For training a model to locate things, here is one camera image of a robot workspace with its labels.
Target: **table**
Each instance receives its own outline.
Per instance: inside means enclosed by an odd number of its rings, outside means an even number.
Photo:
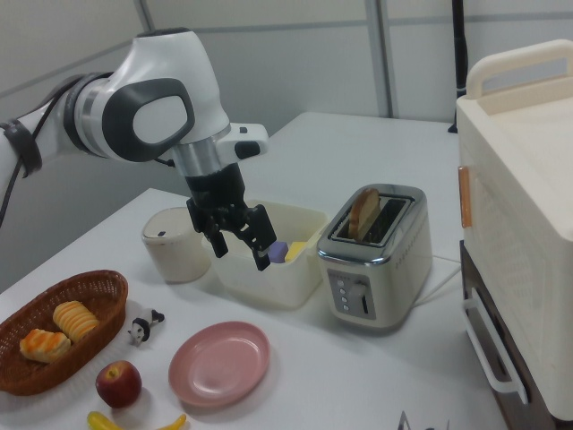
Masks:
[[[458,138],[445,124],[307,113],[276,133],[269,152],[242,162],[245,198],[297,204],[331,217],[360,186],[417,186],[428,198],[432,270],[427,291],[459,265]],[[503,418],[461,319],[458,274],[431,302],[385,335],[351,329],[330,312],[319,286],[298,310],[253,307],[231,297],[211,269],[188,284],[167,285],[142,242],[146,221],[186,198],[148,190],[0,295],[3,321],[59,280],[96,269],[129,281],[120,334],[74,377],[29,398],[0,393],[0,429],[87,428],[98,410],[124,428],[157,428],[182,411],[193,429],[398,428],[405,411],[414,430],[499,430]],[[136,348],[126,330],[142,307],[166,320]],[[216,411],[179,402],[167,382],[178,347],[195,332],[223,321],[246,321],[269,337],[269,370],[258,387]],[[127,359],[141,372],[143,392],[113,412],[94,382],[108,362]]]

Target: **wicker basket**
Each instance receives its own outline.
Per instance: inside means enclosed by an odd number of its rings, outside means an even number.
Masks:
[[[32,329],[61,331],[52,320],[56,306],[82,302],[99,325],[50,364],[28,360],[20,340]],[[127,280],[116,271],[90,271],[63,280],[34,298],[0,324],[0,390],[29,396],[49,390],[80,370],[121,330]]]

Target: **black pole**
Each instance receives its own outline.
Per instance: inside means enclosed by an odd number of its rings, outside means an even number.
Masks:
[[[467,78],[467,44],[464,29],[464,0],[452,0],[451,9],[454,22],[454,54],[456,58],[456,96],[457,99],[466,95]],[[454,114],[454,124],[448,129],[449,133],[458,132],[458,116]]]

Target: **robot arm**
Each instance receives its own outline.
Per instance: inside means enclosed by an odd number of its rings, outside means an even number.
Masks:
[[[171,151],[191,189],[187,206],[194,228],[216,256],[227,253],[221,230],[228,230],[251,248],[259,270],[269,265],[276,236],[264,207],[244,203],[237,165],[266,152],[268,135],[262,125],[229,122],[209,58],[193,32],[143,33],[114,73],[90,73],[67,85],[58,101],[3,125],[0,190],[20,157],[29,174],[38,168],[34,159],[40,157],[41,166],[63,151],[131,162]]]

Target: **small figurine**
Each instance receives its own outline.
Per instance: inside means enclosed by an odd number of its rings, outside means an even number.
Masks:
[[[155,323],[161,323],[165,316],[155,309],[143,309],[140,315],[132,322],[132,329],[127,332],[132,335],[136,346],[150,338],[151,326]]]

